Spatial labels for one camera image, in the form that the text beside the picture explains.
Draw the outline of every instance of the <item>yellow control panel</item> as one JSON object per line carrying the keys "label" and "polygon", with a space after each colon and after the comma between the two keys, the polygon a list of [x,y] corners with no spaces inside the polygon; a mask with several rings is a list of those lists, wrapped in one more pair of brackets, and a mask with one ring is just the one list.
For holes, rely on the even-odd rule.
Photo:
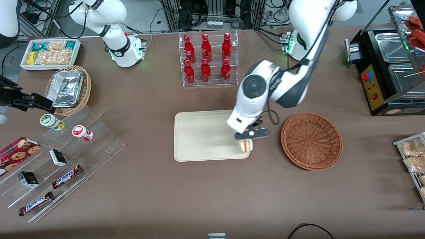
{"label": "yellow control panel", "polygon": [[360,74],[360,77],[362,77],[363,87],[365,88],[369,105],[374,111],[384,104],[384,97],[382,96],[372,65],[368,66]]}

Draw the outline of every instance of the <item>red switch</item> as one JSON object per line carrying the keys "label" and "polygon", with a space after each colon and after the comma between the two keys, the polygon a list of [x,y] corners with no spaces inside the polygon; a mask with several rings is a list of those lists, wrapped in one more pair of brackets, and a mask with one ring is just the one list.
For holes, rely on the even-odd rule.
{"label": "red switch", "polygon": [[368,72],[363,73],[362,80],[367,81],[369,79],[370,75]]}

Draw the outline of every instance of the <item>yogurt cup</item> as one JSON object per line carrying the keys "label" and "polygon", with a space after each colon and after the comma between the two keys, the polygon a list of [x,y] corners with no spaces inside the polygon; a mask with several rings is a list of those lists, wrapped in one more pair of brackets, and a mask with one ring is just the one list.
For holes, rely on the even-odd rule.
{"label": "yogurt cup", "polygon": [[82,125],[77,125],[72,130],[72,135],[77,138],[82,138],[85,141],[90,141],[93,139],[93,132],[90,132],[86,127]]}
{"label": "yogurt cup", "polygon": [[40,124],[47,128],[52,128],[56,131],[62,130],[65,127],[65,122],[57,119],[52,114],[44,114],[40,118]]}

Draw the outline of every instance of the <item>clear acrylic shelf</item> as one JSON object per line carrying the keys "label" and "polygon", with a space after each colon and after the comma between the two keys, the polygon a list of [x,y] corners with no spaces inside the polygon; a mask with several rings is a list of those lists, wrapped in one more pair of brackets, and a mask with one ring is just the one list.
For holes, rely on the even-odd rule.
{"label": "clear acrylic shelf", "polygon": [[[224,84],[221,82],[221,66],[223,65],[223,59],[221,58],[221,45],[223,44],[224,40],[224,33],[229,32],[230,33],[230,41],[232,42],[232,56],[230,58],[229,65],[232,68],[230,72],[230,82],[227,84]],[[211,47],[212,47],[212,61],[209,63],[211,67],[211,81],[209,83],[205,83],[202,81],[202,74],[201,74],[201,59],[202,59],[202,51],[201,51],[201,45],[202,45],[202,34],[204,32],[185,32],[180,33],[179,36],[179,53],[180,53],[180,68],[181,68],[181,78],[183,82],[183,86],[190,86],[190,87],[196,87],[196,86],[226,86],[226,85],[237,85],[238,84],[238,32],[237,31],[209,31],[208,32],[208,39],[210,40]],[[184,54],[184,41],[183,37],[185,35],[189,35],[190,41],[193,44],[193,47],[195,48],[195,56],[196,56],[196,62],[192,64],[193,70],[195,71],[195,84],[194,85],[188,85],[186,78],[184,77],[184,64],[183,61],[186,59],[186,56]]]}
{"label": "clear acrylic shelf", "polygon": [[[96,170],[104,165],[125,145],[100,119],[100,114],[86,106],[83,109],[74,112],[64,119],[65,129],[62,131],[49,130],[38,142],[42,149],[37,155],[27,159],[22,166],[17,166],[12,172],[0,178],[0,193],[7,207],[16,211],[21,207],[32,203],[36,199],[52,191],[54,200],[46,202],[41,207],[35,208],[22,220],[37,222],[64,198],[71,194],[81,184],[89,179]],[[72,129],[76,125],[84,125],[88,130],[94,133],[91,141],[85,141],[72,135]],[[65,167],[59,167],[53,164],[49,151],[58,149],[63,152],[68,164]],[[71,171],[78,164],[83,168],[83,172],[77,174],[68,182],[57,189],[53,189],[52,182]],[[39,182],[35,188],[25,188],[18,179],[17,174],[20,171],[33,172]]]}
{"label": "clear acrylic shelf", "polygon": [[425,46],[419,40],[411,39],[411,31],[414,29],[419,30],[419,27],[409,23],[409,16],[417,17],[415,8],[412,5],[391,6],[388,8],[388,12],[406,49],[413,69],[416,72],[420,72],[422,66],[425,65]]}

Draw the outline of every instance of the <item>cookie box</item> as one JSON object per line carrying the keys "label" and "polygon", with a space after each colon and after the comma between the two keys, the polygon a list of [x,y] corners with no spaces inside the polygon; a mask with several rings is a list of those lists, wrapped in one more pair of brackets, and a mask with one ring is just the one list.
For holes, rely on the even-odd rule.
{"label": "cookie box", "polygon": [[20,137],[0,150],[0,176],[41,149],[37,141]]}
{"label": "cookie box", "polygon": [[[28,57],[30,56],[30,52],[33,51],[33,47],[35,44],[38,43],[45,43],[48,42],[50,40],[57,40],[57,41],[67,41],[67,42],[75,42],[73,51],[72,51],[72,55],[71,55],[71,60],[69,61],[68,65],[28,65],[27,64],[27,60]],[[25,54],[22,57],[22,61],[21,61],[21,68],[27,71],[54,71],[54,70],[58,70],[58,69],[62,69],[65,67],[69,67],[69,66],[73,66],[76,59],[77,59],[77,55],[78,55],[78,51],[80,48],[80,41],[77,39],[69,39],[69,38],[52,38],[52,39],[37,39],[37,40],[31,40],[28,43],[27,49],[25,50]]]}

